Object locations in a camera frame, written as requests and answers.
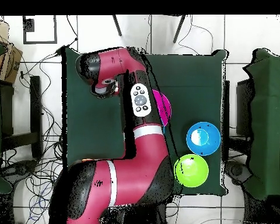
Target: robot control buttons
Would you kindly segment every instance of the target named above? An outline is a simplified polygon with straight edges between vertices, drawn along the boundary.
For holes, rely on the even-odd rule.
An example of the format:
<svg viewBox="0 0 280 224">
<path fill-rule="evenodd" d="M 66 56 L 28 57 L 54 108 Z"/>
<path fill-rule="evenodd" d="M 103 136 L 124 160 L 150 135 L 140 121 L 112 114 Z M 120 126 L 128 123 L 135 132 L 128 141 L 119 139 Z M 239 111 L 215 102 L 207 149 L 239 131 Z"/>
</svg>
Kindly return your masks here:
<svg viewBox="0 0 280 224">
<path fill-rule="evenodd" d="M 151 102 L 145 85 L 137 83 L 132 87 L 131 100 L 135 116 L 145 117 L 151 113 Z"/>
<path fill-rule="evenodd" d="M 138 95 L 138 96 L 135 97 L 135 104 L 137 106 L 143 106 L 143 105 L 146 104 L 146 102 L 147 102 L 147 99 L 144 95 Z"/>
</svg>

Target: table leg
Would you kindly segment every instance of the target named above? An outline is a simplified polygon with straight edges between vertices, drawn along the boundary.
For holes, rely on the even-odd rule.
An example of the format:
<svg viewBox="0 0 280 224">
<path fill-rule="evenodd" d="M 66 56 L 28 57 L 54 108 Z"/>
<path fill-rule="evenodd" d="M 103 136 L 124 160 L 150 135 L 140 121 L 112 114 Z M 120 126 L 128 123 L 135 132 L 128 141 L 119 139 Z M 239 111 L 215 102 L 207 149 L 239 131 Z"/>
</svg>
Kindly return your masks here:
<svg viewBox="0 0 280 224">
<path fill-rule="evenodd" d="M 177 27 L 177 30 L 176 30 L 176 33 L 175 33 L 175 37 L 174 37 L 174 39 L 173 39 L 173 43 L 176 43 L 176 40 L 177 40 L 177 38 L 178 38 L 178 36 L 179 36 L 181 27 L 182 27 L 182 25 L 183 25 L 183 23 L 184 23 L 184 19 L 186 18 L 185 16 L 186 16 L 186 15 L 182 15 L 182 16 L 181 16 L 180 24 L 178 24 L 178 27 Z"/>
<path fill-rule="evenodd" d="M 118 35 L 122 36 L 121 31 L 120 31 L 120 27 L 119 27 L 119 24 L 118 24 L 118 21 L 117 21 L 117 18 L 116 18 L 116 15 L 112 15 L 112 16 L 113 16 L 113 19 L 114 19 L 114 22 L 115 22 L 115 25 L 116 25 L 116 28 L 117 28 L 117 31 L 118 31 Z"/>
</svg>

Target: chair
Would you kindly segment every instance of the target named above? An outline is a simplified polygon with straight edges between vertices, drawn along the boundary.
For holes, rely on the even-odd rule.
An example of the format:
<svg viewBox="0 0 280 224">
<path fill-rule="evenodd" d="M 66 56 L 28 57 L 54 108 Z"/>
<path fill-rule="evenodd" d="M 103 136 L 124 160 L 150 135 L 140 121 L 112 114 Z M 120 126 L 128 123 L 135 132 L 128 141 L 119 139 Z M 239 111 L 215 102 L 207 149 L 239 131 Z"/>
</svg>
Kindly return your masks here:
<svg viewBox="0 0 280 224">
<path fill-rule="evenodd" d="M 177 17 L 181 16 L 180 23 L 178 24 L 178 27 L 177 27 L 177 30 L 176 30 L 176 33 L 175 33 L 175 36 L 174 36 L 174 39 L 173 39 L 173 43 L 176 43 L 176 40 L 177 40 L 177 38 L 179 36 L 180 30 L 181 30 L 181 27 L 182 27 L 182 25 L 184 23 L 184 19 L 186 18 L 185 17 L 186 15 L 167 15 L 167 16 L 177 16 Z M 114 23 L 115 23 L 116 29 L 118 31 L 118 35 L 122 36 L 122 33 L 121 33 L 121 30 L 120 30 L 120 27 L 119 27 L 116 15 L 113 15 L 113 19 L 114 19 Z"/>
</svg>

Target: black border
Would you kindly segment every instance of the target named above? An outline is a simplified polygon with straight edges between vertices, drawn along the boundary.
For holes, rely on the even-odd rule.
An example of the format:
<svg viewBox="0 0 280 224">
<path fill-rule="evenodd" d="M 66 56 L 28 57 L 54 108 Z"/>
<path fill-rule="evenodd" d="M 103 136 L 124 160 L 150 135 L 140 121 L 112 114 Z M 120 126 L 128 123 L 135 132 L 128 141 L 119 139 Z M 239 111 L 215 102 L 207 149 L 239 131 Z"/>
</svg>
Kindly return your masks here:
<svg viewBox="0 0 280 224">
<path fill-rule="evenodd" d="M 23 24 L 26 20 L 26 16 L 23 16 Z M 54 21 L 54 40 L 53 41 L 26 41 L 26 33 L 27 31 L 23 29 L 23 44 L 57 44 L 57 21 L 56 21 L 56 15 L 53 17 Z"/>
</svg>

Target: white stripe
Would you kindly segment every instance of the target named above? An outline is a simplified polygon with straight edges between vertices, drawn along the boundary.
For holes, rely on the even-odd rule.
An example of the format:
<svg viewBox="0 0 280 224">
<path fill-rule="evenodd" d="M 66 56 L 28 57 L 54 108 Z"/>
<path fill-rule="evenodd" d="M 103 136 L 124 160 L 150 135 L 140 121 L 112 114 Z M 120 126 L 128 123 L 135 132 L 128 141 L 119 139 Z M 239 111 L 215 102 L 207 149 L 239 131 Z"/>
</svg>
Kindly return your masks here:
<svg viewBox="0 0 280 224">
<path fill-rule="evenodd" d="M 107 163 L 109 164 L 110 174 L 111 174 L 111 198 L 109 207 L 115 205 L 116 195 L 117 195 L 117 178 L 116 178 L 116 170 L 115 165 L 112 161 L 108 160 Z"/>
<path fill-rule="evenodd" d="M 135 139 L 139 138 L 139 137 L 142 137 L 144 135 L 149 135 L 149 134 L 163 135 L 163 131 L 162 131 L 161 126 L 159 126 L 159 125 L 146 125 L 146 126 L 137 128 L 134 131 Z"/>
</svg>

